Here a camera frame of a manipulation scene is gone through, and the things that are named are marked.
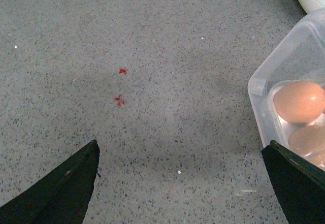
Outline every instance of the egg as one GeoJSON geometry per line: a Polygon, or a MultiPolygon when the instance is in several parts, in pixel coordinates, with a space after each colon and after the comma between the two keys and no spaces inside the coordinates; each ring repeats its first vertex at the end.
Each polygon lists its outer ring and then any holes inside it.
{"type": "Polygon", "coordinates": [[[291,134],[288,143],[292,152],[320,168],[325,167],[325,126],[300,128],[291,134]]]}
{"type": "Polygon", "coordinates": [[[325,91],[311,81],[296,81],[274,95],[278,115],[292,124],[307,124],[318,118],[325,108],[325,91]]]}

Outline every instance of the white speck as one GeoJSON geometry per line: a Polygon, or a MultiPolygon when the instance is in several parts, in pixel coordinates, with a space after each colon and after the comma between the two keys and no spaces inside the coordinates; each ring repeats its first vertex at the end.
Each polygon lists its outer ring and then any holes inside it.
{"type": "Polygon", "coordinates": [[[256,192],[256,190],[241,190],[241,192],[245,192],[245,193],[252,192],[252,193],[254,193],[254,192],[256,192]]]}

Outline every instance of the clear plastic container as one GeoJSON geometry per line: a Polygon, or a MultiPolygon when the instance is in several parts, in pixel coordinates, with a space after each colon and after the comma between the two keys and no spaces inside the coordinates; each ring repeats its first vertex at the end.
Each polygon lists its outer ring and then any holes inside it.
{"type": "MultiPolygon", "coordinates": [[[[325,88],[325,9],[301,19],[256,70],[248,83],[248,94],[264,147],[271,140],[290,149],[288,139],[299,128],[278,116],[274,94],[286,84],[311,80],[325,88]]],[[[309,123],[325,124],[325,116],[309,123]]]]}

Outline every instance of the speckled surface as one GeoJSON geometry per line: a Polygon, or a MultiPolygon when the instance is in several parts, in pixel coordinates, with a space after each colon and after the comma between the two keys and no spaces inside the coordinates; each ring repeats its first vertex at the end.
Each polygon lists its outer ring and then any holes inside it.
{"type": "Polygon", "coordinates": [[[287,223],[247,83],[297,0],[0,3],[0,205],[97,139],[84,223],[287,223]]]}

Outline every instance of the red splatter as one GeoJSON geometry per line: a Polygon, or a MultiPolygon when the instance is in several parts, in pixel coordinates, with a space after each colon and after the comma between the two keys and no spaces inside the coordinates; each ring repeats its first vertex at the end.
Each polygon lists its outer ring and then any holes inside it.
{"type": "Polygon", "coordinates": [[[128,72],[128,69],[120,68],[120,71],[118,72],[118,74],[124,73],[124,75],[126,75],[127,72],[128,72]]]}
{"type": "Polygon", "coordinates": [[[121,105],[125,105],[125,101],[124,101],[124,99],[122,99],[121,98],[121,94],[118,96],[118,97],[116,97],[114,100],[116,100],[117,101],[117,106],[118,107],[121,107],[121,105]]]}

